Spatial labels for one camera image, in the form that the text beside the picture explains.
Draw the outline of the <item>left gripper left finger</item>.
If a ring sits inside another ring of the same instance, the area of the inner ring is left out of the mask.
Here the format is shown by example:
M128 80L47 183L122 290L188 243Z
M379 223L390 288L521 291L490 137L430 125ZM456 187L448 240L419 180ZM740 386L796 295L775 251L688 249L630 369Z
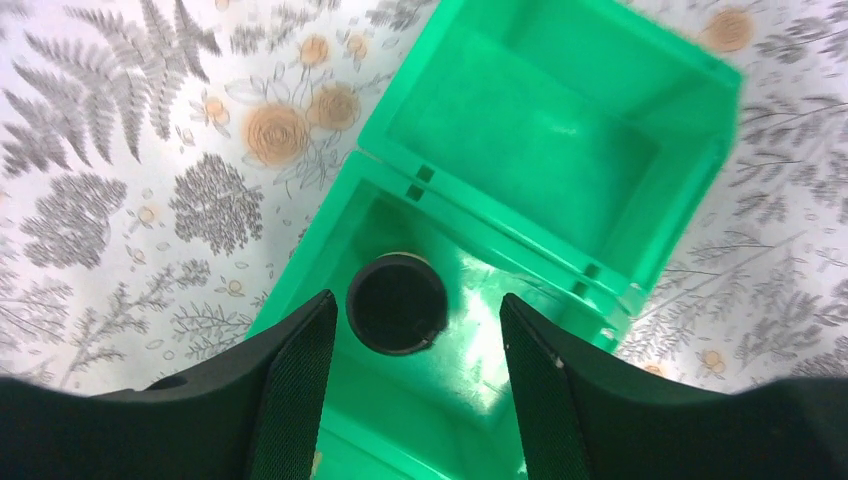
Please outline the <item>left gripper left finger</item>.
M83 397L5 377L5 479L306 479L336 333L322 291L143 390Z

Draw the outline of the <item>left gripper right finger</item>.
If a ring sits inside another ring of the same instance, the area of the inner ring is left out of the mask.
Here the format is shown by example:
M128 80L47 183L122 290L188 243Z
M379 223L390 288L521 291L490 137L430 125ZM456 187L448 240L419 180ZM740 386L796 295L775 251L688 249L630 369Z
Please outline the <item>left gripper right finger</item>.
M847 382L784 378L736 394L671 381L500 308L532 479L843 479Z

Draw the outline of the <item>small black cap spice jar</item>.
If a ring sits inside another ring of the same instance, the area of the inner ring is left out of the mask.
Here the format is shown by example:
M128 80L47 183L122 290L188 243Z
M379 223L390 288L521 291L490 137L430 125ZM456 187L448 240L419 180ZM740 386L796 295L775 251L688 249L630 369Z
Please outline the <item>small black cap spice jar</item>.
M428 261L407 252L363 266L348 286L345 308L357 339L387 356L429 349L448 327L445 283Z

